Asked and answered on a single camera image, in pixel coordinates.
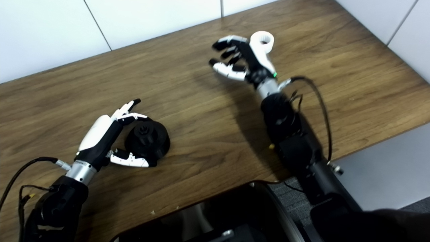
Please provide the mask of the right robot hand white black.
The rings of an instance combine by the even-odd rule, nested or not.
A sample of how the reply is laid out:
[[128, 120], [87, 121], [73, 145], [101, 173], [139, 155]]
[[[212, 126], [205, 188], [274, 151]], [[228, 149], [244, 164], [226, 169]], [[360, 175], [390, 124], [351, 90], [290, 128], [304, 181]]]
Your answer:
[[246, 81], [257, 88], [267, 79], [275, 79], [277, 72], [261, 44], [246, 37], [228, 35], [212, 44], [215, 51], [224, 51], [221, 59], [211, 58], [209, 65], [219, 75], [234, 81]]

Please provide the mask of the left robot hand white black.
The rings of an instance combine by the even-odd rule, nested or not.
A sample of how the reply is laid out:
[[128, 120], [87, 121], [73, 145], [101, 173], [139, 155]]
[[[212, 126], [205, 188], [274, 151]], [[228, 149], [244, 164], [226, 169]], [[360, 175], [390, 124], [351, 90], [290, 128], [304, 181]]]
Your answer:
[[123, 166], [150, 167], [149, 161], [140, 155], [122, 149], [112, 150], [124, 126], [134, 121], [149, 121], [148, 116], [131, 112], [140, 102], [137, 98], [124, 104], [111, 116], [100, 116], [80, 143], [75, 160], [84, 161], [97, 171], [111, 162]]

